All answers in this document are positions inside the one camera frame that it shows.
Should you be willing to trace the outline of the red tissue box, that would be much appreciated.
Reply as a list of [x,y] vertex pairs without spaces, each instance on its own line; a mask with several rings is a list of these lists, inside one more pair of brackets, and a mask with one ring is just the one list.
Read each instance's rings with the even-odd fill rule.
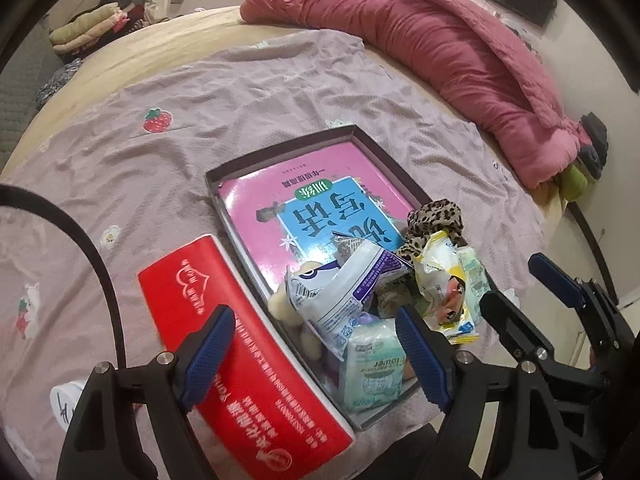
[[346,451],[354,430],[276,331],[221,242],[203,235],[139,272],[164,346],[178,349],[221,304],[234,335],[206,399],[205,443],[221,479],[303,479]]

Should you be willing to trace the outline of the mauve embroidered bed sheet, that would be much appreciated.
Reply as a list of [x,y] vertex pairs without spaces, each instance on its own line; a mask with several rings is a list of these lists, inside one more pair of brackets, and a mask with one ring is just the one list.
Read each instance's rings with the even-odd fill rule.
[[[462,211],[464,234],[502,289],[533,285],[544,216],[470,122],[372,60],[342,32],[296,32],[233,48],[93,104],[15,170],[14,185],[73,217],[117,292],[128,360],[162,344],[137,275],[222,229],[208,170],[335,126],[356,125],[431,198]],[[101,287],[77,246],[26,212],[1,213],[1,427],[28,473],[51,479],[64,432],[51,388],[114,356]]]

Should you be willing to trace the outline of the cream bear purple dress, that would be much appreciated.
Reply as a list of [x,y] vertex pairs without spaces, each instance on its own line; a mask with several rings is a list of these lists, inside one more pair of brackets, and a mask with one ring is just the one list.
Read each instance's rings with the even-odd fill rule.
[[[322,266],[322,263],[320,262],[306,261],[300,266],[295,274],[306,274],[320,268],[320,266]],[[322,344],[322,341],[306,326],[303,318],[294,309],[290,300],[288,300],[284,281],[269,298],[268,311],[280,323],[297,330],[303,354],[309,361],[320,361],[324,345]],[[370,324],[379,320],[380,318],[377,315],[370,314],[367,311],[363,311],[359,315],[359,323],[362,325]]]

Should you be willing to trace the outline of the green tissue pack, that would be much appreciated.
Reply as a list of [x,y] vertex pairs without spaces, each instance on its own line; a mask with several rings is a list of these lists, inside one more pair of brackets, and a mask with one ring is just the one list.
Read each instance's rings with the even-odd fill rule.
[[465,273],[465,303],[470,309],[475,324],[480,322],[480,300],[491,291],[484,266],[478,260],[475,250],[470,246],[458,248],[458,257]]
[[405,362],[393,318],[357,326],[341,365],[340,393],[346,411],[358,413],[396,401]]

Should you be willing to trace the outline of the stack of folded blankets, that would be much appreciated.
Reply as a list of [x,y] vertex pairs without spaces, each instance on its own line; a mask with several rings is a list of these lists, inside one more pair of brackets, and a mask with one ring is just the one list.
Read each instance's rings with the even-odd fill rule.
[[76,53],[93,46],[108,32],[120,32],[142,16],[144,7],[141,4],[130,3],[122,9],[117,2],[107,3],[53,29],[49,40],[58,55]]

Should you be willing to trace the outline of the pink quilted duvet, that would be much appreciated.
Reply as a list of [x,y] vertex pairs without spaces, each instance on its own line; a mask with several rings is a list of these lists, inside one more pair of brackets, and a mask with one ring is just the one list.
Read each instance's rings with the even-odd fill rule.
[[490,133],[530,190],[591,143],[565,114],[536,55],[471,0],[244,0],[240,15],[250,24],[335,29],[372,44]]

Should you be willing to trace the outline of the green pillow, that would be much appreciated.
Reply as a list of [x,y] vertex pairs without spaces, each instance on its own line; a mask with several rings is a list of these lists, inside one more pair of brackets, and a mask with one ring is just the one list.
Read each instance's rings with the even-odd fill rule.
[[556,185],[560,195],[567,202],[578,200],[585,193],[589,181],[587,177],[575,165],[570,165],[556,176]]

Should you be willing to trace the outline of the yellow snack packet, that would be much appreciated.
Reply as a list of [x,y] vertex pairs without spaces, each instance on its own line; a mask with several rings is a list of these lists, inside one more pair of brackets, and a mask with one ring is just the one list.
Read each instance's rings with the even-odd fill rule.
[[450,344],[477,341],[475,321],[466,305],[466,275],[457,248],[440,230],[412,258],[416,286],[426,304],[422,314],[427,326],[444,335]]

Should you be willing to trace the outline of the pink and blue book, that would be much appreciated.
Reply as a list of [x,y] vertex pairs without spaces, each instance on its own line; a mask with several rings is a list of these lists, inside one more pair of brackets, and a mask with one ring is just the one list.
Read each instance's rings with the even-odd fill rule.
[[398,248],[400,222],[412,209],[409,195],[353,140],[270,162],[215,191],[267,295],[287,270],[334,260],[334,233]]

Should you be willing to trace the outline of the dark shallow box tray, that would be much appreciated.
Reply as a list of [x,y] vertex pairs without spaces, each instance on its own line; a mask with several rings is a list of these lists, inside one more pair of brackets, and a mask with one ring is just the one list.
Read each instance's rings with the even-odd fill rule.
[[324,130],[209,170],[214,207],[265,308],[285,274],[335,258],[337,233],[394,250],[430,198],[357,126]]

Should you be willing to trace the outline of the beige mattress cover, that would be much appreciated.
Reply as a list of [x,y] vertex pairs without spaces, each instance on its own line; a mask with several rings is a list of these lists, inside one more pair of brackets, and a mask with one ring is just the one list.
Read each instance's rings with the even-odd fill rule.
[[25,160],[47,148],[52,136],[111,94],[222,50],[248,47],[294,32],[295,27],[246,24],[237,6],[227,6],[152,25],[115,41],[90,55],[68,87],[32,119],[2,169],[1,181],[14,184],[13,174]]

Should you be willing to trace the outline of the leopard print scrunchie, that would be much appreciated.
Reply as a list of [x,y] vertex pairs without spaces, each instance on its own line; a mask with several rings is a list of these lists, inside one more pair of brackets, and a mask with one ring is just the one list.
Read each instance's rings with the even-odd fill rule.
[[395,254],[410,261],[420,255],[428,239],[439,231],[445,231],[456,246],[465,244],[462,211],[446,198],[432,200],[408,213],[404,244],[395,250]]

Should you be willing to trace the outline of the grey quilted headboard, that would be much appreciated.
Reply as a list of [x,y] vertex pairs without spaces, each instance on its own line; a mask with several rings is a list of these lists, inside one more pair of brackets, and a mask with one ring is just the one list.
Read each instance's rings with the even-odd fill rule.
[[38,90],[63,66],[46,29],[38,23],[22,41],[1,72],[1,167],[37,114]]

